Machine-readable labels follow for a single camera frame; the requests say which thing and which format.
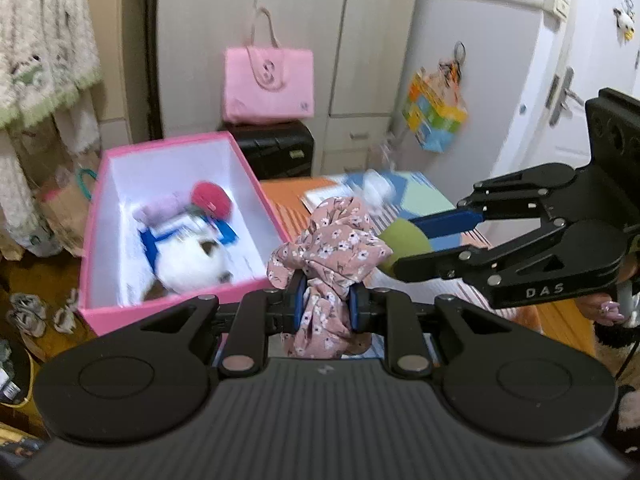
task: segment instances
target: door handle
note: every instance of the door handle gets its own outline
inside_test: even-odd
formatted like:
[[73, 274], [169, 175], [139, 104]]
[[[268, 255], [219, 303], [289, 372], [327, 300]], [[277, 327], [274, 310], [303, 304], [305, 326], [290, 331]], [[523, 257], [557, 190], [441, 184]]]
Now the door handle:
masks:
[[351, 140], [366, 140], [369, 139], [369, 134], [354, 134], [350, 133], [349, 138]]
[[562, 110], [568, 110], [569, 105], [566, 103], [566, 99], [569, 97], [577, 102], [580, 106], [584, 106], [584, 99], [582, 99], [577, 93], [571, 90], [571, 82], [574, 80], [574, 69], [570, 66], [566, 68], [566, 72], [564, 74], [564, 81], [562, 82], [562, 87], [560, 88], [560, 95], [558, 96], [558, 101], [556, 102], [556, 106], [554, 107], [554, 111], [551, 113], [551, 118], [549, 119], [549, 126], [556, 126], [558, 121], [560, 120], [560, 115], [562, 114]]
[[569, 88], [565, 88], [564, 89], [564, 93], [566, 94], [567, 97], [570, 97], [571, 99], [573, 99], [575, 102], [577, 102], [580, 106], [584, 106], [584, 99], [581, 99], [577, 93], [575, 93], [573, 90], [569, 89]]

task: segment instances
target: pink tote bag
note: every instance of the pink tote bag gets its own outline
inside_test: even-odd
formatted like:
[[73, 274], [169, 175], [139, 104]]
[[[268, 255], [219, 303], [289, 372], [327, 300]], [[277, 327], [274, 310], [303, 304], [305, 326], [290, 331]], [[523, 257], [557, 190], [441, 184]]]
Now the pink tote bag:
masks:
[[[255, 21], [267, 16], [272, 47], [254, 46]], [[281, 48], [271, 13], [260, 7], [251, 44], [225, 53], [223, 117], [232, 124], [269, 124], [314, 115], [314, 54]]]

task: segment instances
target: black suitcase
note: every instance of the black suitcase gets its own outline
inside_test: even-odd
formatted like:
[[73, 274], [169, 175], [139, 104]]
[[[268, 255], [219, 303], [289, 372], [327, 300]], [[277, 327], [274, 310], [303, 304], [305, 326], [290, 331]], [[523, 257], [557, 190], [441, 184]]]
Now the black suitcase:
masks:
[[226, 124], [258, 180], [311, 176], [314, 138], [300, 121], [267, 126]]

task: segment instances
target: floral fabric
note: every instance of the floral fabric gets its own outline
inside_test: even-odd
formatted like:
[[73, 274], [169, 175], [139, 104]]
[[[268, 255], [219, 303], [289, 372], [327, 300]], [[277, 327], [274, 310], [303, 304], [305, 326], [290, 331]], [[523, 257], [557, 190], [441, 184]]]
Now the floral fabric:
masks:
[[308, 279], [300, 329], [285, 339], [289, 356], [329, 359], [369, 348], [370, 334], [351, 333], [345, 300], [351, 285], [392, 254], [372, 228], [359, 199], [330, 198], [316, 208], [295, 242], [271, 256], [267, 276], [273, 286], [286, 288], [296, 269]]

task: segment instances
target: pink plush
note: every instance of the pink plush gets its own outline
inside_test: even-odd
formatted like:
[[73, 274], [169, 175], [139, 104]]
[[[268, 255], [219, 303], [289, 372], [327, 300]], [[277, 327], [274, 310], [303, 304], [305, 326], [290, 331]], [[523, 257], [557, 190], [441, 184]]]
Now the pink plush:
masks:
[[220, 220], [227, 221], [231, 216], [231, 199], [217, 184], [202, 181], [191, 191], [191, 203]]
[[188, 193], [175, 192], [155, 202], [143, 205], [134, 211], [133, 218], [149, 227], [154, 227], [184, 212], [189, 204]]

